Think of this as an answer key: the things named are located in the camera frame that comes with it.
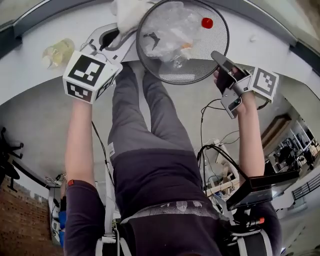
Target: red bottle cap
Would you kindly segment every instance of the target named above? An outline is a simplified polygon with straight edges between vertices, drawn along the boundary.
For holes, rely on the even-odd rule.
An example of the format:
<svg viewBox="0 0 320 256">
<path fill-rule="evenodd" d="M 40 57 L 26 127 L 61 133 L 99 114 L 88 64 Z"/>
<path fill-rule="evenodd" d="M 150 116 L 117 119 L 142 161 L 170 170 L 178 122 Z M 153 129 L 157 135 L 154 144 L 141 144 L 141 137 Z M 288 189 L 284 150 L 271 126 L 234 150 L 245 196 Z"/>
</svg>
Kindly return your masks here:
<svg viewBox="0 0 320 256">
<path fill-rule="evenodd" d="M 214 26 L 214 21 L 210 18 L 203 18 L 201 25 L 205 29 L 211 29 Z"/>
</svg>

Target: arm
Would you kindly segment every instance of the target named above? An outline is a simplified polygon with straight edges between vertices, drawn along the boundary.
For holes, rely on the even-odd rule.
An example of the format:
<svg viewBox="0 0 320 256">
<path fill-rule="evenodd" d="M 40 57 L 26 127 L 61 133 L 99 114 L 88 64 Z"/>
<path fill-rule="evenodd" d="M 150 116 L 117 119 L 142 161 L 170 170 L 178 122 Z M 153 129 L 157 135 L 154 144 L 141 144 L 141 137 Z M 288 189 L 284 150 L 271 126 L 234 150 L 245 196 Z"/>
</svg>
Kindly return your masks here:
<svg viewBox="0 0 320 256">
<path fill-rule="evenodd" d="M 240 134 L 239 165 L 248 176 L 263 176 L 265 157 L 262 148 L 255 95 L 242 94 L 242 104 L 237 108 Z"/>
<path fill-rule="evenodd" d="M 65 170 L 68 181 L 80 180 L 95 186 L 91 120 L 92 105 L 75 99 L 66 142 Z"/>
<path fill-rule="evenodd" d="M 94 256 L 105 233 L 105 208 L 95 187 L 92 142 L 92 105 L 73 102 L 65 152 L 68 181 L 64 255 Z"/>
</svg>

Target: cable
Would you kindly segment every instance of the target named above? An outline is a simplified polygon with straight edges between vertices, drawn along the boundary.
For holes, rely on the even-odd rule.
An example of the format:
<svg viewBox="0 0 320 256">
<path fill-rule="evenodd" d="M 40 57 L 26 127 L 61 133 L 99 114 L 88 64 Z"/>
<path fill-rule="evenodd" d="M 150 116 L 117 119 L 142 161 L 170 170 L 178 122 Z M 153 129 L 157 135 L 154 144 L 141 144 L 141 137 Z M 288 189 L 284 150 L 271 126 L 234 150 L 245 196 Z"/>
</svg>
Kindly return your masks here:
<svg viewBox="0 0 320 256">
<path fill-rule="evenodd" d="M 232 144 L 232 143 L 235 143 L 237 140 L 239 140 L 240 139 L 240 137 L 238 137 L 236 140 L 234 140 L 234 141 L 232 141 L 232 142 L 226 142 L 226 143 L 223 143 L 222 145 L 225 145 L 225 144 L 227 144 L 227 145 L 230 145 L 230 144 Z"/>
<path fill-rule="evenodd" d="M 111 175 L 111 172 L 110 172 L 109 167 L 108 167 L 108 163 L 109 163 L 109 162 L 107 161 L 107 154 L 106 154 L 105 145 L 103 144 L 103 142 L 102 142 L 102 140 L 101 140 L 101 138 L 100 138 L 100 136 L 99 136 L 99 133 L 98 133 L 98 131 L 97 131 L 97 128 L 96 128 L 94 122 L 91 121 L 91 124 L 92 124 L 92 127 L 93 127 L 94 131 L 95 131 L 96 136 L 98 137 L 98 139 L 99 139 L 99 141 L 100 141 L 100 143 L 101 143 L 101 147 L 102 147 L 103 155 L 104 155 L 104 163 L 105 163 L 105 166 L 106 166 L 106 168 L 107 168 L 107 170 L 108 170 L 108 174 L 109 174 L 109 176 L 110 176 L 112 185 L 113 185 L 113 187 L 115 187 L 114 180 L 112 179 L 112 175 Z"/>
<path fill-rule="evenodd" d="M 210 198 L 210 197 L 211 197 L 211 199 L 210 199 L 211 203 L 212 203 L 213 205 L 217 206 L 217 199 L 214 197 L 214 194 L 213 194 L 213 193 L 208 196 L 208 198 Z"/>
<path fill-rule="evenodd" d="M 228 133 L 226 136 L 223 137 L 222 140 L 220 140 L 220 143 L 221 143 L 228 135 L 234 134 L 234 133 L 236 133 L 236 132 L 239 132 L 239 130 L 235 130 L 235 131 L 232 131 L 232 132 Z"/>
<path fill-rule="evenodd" d="M 54 209 L 55 209 L 55 207 L 56 207 L 56 204 L 54 204 L 55 195 L 56 195 L 56 186 L 54 186 L 54 189 L 53 189 L 51 222 L 52 222 L 52 220 L 53 220 L 52 217 L 53 217 L 53 214 L 54 214 Z"/>
<path fill-rule="evenodd" d="M 58 235 L 58 237 L 59 237 L 59 233 L 57 232 L 57 231 L 55 231 L 54 229 L 52 229 L 52 233 L 55 233 L 56 232 L 56 234 Z"/>
<path fill-rule="evenodd" d="M 206 112 L 206 109 L 209 107 L 209 105 L 211 103 L 216 102 L 216 101 L 220 101 L 220 100 L 221 100 L 220 98 L 213 99 L 203 109 L 201 109 L 201 123 L 200 123 L 201 148 L 204 146 L 203 140 L 202 140 L 202 123 L 204 121 L 204 114 Z M 211 107 L 211 108 L 217 109 L 217 110 L 225 110 L 224 108 L 217 108 L 217 107 Z M 204 183 L 205 195 L 208 196 L 207 189 L 206 189 L 205 155 L 203 152 L 202 152 L 202 160 L 203 160 L 203 183 Z"/>
<path fill-rule="evenodd" d="M 222 148 L 216 146 L 216 145 L 213 145 L 213 144 L 210 144 L 210 145 L 204 145 L 198 155 L 197 155 L 197 160 L 199 160 L 201 158 L 201 155 L 203 155 L 203 151 L 204 149 L 214 149 L 216 150 L 217 152 L 219 152 L 225 159 L 227 159 L 236 169 L 237 171 L 243 176 L 244 179 L 248 179 L 248 176 L 240 169 L 240 167 L 238 166 L 238 164 L 232 159 L 232 157 L 230 155 L 228 155 Z"/>
<path fill-rule="evenodd" d="M 97 52 L 97 53 L 96 53 L 96 55 L 97 55 L 97 54 L 100 54 L 100 55 L 104 56 L 104 57 L 105 57 L 105 62 L 107 62 L 107 61 L 108 61 L 107 56 L 106 56 L 106 55 L 104 55 L 102 52 Z"/>
<path fill-rule="evenodd" d="M 209 141 L 216 140 L 216 138 L 210 138 L 207 142 L 203 143 L 204 145 L 208 144 Z"/>
<path fill-rule="evenodd" d="M 214 170 L 212 170 L 212 166 L 211 166 L 211 163 L 210 163 L 210 161 L 209 161 L 209 157 L 207 156 L 207 149 L 204 151 L 204 154 L 205 154 L 205 156 L 206 156 L 206 158 L 207 158 L 207 160 L 208 160 L 208 163 L 209 163 L 209 165 L 210 165 L 210 168 L 211 168 L 211 171 L 213 172 L 213 174 L 214 175 L 212 175 L 212 176 L 210 176 L 209 178 L 208 178 L 208 181 L 207 181 L 207 183 L 209 182 L 209 179 L 211 178 L 211 177 L 214 177 L 214 176 L 216 176 L 217 178 L 219 178 L 217 175 L 216 175 L 216 173 L 214 172 Z"/>
<path fill-rule="evenodd" d="M 265 103 L 263 103 L 261 106 L 258 106 L 256 110 L 262 110 L 266 105 L 268 105 L 268 103 L 269 103 L 269 100 L 267 99 Z"/>
</svg>

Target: white table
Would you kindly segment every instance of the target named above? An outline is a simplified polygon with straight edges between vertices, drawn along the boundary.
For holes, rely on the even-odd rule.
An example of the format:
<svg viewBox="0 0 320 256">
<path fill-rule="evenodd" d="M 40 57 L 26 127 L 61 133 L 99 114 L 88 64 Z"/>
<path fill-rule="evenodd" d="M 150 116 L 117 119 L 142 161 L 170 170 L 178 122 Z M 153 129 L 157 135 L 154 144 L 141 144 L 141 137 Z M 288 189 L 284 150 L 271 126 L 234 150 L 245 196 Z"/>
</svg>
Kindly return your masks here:
<svg viewBox="0 0 320 256">
<path fill-rule="evenodd" d="M 63 68 L 45 69 L 41 63 L 43 51 L 64 38 L 72 39 L 79 49 L 95 29 L 116 22 L 110 4 L 65 11 L 24 34 L 23 44 L 0 59 L 0 105 L 32 87 L 62 76 Z M 233 62 L 260 66 L 307 85 L 316 84 L 312 68 L 290 52 L 288 44 L 248 20 L 226 11 L 221 14 L 229 27 L 227 57 Z M 252 36 L 256 37 L 255 42 L 250 41 Z M 124 59 L 133 60 L 138 60 L 135 45 Z"/>
</svg>

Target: gray pants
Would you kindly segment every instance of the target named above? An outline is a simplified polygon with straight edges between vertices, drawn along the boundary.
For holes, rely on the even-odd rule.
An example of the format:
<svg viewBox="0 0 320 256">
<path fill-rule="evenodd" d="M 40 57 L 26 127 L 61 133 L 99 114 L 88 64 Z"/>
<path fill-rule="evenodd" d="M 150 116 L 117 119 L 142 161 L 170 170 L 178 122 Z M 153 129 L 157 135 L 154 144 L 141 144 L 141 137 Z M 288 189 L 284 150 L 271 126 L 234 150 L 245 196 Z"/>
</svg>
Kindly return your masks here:
<svg viewBox="0 0 320 256">
<path fill-rule="evenodd" d="M 129 65 L 124 64 L 116 77 L 112 99 L 112 128 L 108 138 L 108 145 L 113 143 L 114 148 L 111 160 L 121 153 L 139 149 L 193 151 L 188 133 L 161 81 L 146 72 L 142 83 L 150 108 L 151 132 L 139 108 L 136 75 Z"/>
</svg>

